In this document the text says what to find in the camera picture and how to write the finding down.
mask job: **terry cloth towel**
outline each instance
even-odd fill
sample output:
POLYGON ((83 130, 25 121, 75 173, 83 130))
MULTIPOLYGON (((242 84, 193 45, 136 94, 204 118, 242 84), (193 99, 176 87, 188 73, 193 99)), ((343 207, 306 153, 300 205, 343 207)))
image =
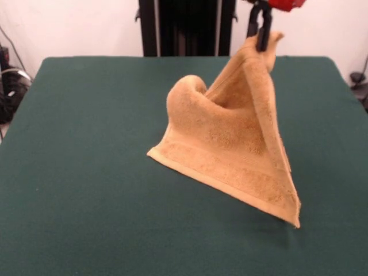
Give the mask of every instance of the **terry cloth towel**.
POLYGON ((164 137, 148 156, 299 228, 269 73, 282 37, 272 33, 262 53, 247 38, 208 90, 198 76, 180 79, 167 96, 164 137))

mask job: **white backdrop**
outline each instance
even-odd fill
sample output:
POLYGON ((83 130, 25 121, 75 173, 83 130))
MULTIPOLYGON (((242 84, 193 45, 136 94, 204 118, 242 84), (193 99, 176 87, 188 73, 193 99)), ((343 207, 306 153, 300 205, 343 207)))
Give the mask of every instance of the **white backdrop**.
MULTIPOLYGON (((245 38, 250 8, 237 0, 231 53, 245 38)), ((48 56, 142 56, 137 9, 138 0, 0 0, 0 24, 34 75, 48 56)), ((277 54, 329 56, 348 80, 368 54, 367 12, 367 0, 307 0, 290 14, 275 11, 273 29, 286 35, 277 54)), ((0 41, 8 45, 1 34, 0 41)))

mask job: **cable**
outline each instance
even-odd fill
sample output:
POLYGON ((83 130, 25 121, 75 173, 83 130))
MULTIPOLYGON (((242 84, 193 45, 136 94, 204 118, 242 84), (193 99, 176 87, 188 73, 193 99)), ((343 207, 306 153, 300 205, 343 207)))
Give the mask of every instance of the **cable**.
POLYGON ((368 66, 368 56, 367 56, 367 58, 366 58, 366 63, 364 64, 364 69, 363 69, 363 71, 362 71, 362 75, 361 75, 361 78, 360 78, 360 80, 359 80, 359 83, 361 83, 361 82, 363 81, 363 79, 364 79, 364 73, 365 73, 365 71, 367 70, 367 66, 368 66))
POLYGON ((14 46, 14 43, 12 42, 12 40, 9 38, 9 36, 7 36, 7 34, 4 32, 4 30, 3 30, 3 28, 0 26, 0 31, 2 32, 2 34, 5 36, 5 38, 9 41, 9 43, 11 44, 11 47, 13 48, 13 50, 14 50, 14 52, 16 53, 16 56, 17 56, 17 58, 18 58, 18 60, 19 60, 19 62, 20 62, 20 64, 21 64, 21 66, 22 66, 22 69, 24 70, 24 71, 26 71, 26 69, 25 69, 25 67, 24 67, 24 64, 23 64, 23 61, 22 61, 22 59, 19 57, 19 54, 18 54, 18 52, 17 52, 17 49, 16 49, 16 47, 14 46))
POLYGON ((25 71, 23 71, 22 69, 19 69, 19 68, 9 68, 9 69, 6 69, 4 71, 1 71, 1 76, 5 73, 8 73, 8 72, 16 72, 19 75, 23 76, 24 78, 28 79, 29 81, 33 82, 33 78, 30 75, 28 75, 27 72, 25 72, 25 71))

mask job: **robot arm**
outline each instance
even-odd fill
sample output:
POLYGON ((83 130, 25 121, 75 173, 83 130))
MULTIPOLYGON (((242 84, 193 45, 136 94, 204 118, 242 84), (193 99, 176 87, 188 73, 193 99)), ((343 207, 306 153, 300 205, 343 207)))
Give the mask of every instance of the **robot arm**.
POLYGON ((290 12, 295 7, 301 7, 306 0, 247 0, 254 4, 249 18, 247 37, 255 36, 258 33, 258 14, 262 11, 263 26, 259 30, 257 50, 264 52, 270 37, 272 24, 272 8, 290 12))

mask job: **table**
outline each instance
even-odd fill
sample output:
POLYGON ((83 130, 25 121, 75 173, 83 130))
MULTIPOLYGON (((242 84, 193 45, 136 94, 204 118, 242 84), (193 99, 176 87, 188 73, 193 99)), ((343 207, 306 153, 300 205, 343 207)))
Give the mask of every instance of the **table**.
POLYGON ((0 275, 367 275, 368 118, 329 59, 273 72, 301 229, 145 156, 226 62, 46 59, 0 146, 0 275))

